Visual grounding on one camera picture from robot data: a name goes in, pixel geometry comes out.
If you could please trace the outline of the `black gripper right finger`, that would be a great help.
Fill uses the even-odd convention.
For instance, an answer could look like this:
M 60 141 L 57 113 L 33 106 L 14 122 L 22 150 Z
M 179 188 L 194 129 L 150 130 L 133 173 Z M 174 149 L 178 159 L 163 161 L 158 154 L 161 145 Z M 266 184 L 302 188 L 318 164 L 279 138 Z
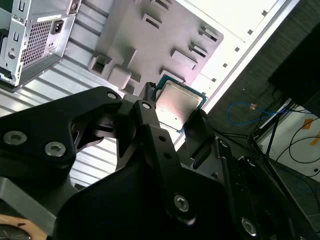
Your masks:
M 217 137 L 203 110 L 184 125 L 192 168 L 211 175 L 219 185 L 207 186 L 212 197 L 205 229 L 219 240 L 317 240 L 308 220 L 269 158 L 233 157 Z

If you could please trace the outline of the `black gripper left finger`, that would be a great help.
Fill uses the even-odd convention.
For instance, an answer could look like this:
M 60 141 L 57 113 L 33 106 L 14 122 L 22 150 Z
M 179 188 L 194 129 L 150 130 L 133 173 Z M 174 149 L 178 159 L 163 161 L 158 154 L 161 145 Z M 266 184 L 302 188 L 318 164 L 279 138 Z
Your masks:
M 65 193 L 77 154 L 107 137 L 117 141 L 115 172 L 134 163 L 147 164 L 167 214 L 184 226 L 193 225 L 196 214 L 185 198 L 183 167 L 156 115 L 156 92 L 155 84 L 147 82 L 142 96 L 129 101 L 99 86 L 3 116 L 0 175 L 19 188 L 13 209 L 25 215 L 29 199 L 39 209 L 56 203 L 56 223 L 62 207 L 78 193 Z

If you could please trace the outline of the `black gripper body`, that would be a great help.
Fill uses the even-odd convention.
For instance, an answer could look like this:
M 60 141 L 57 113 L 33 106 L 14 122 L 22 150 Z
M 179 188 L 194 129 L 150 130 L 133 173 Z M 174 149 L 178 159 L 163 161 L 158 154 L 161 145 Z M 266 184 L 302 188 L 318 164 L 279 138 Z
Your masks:
M 239 240 L 223 186 L 183 168 L 193 225 L 169 216 L 154 171 L 136 162 L 73 195 L 57 215 L 56 240 Z

